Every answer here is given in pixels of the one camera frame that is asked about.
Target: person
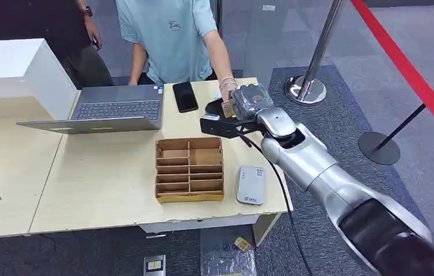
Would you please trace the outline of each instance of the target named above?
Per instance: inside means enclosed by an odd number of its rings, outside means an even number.
[[[92,15],[85,0],[0,0],[0,40],[44,38],[78,89],[110,86]]]
[[[133,43],[129,85],[219,79],[224,100],[237,88],[209,0],[116,3],[121,35]]]

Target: small card on floor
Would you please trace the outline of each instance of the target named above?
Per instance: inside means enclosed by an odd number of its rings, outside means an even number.
[[[244,253],[251,248],[251,244],[248,243],[248,241],[243,239],[242,237],[237,237],[237,239],[234,242],[234,245],[239,247],[239,249],[242,250],[242,252]]]

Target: table leg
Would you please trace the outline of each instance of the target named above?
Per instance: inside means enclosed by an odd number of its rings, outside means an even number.
[[[273,228],[276,221],[280,218],[281,213],[276,214],[262,214],[255,224],[253,224],[254,243],[256,247],[265,239],[266,235],[271,228]]]

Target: light blue t-shirt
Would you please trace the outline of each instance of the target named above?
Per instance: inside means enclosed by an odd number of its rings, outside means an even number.
[[[203,37],[217,30],[209,0],[117,0],[124,39],[144,46],[154,82],[203,81],[212,68]]]

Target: cardboard organizer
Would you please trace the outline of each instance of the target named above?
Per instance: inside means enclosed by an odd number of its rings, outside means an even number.
[[[160,202],[224,198],[220,138],[163,139],[156,142],[155,196]]]

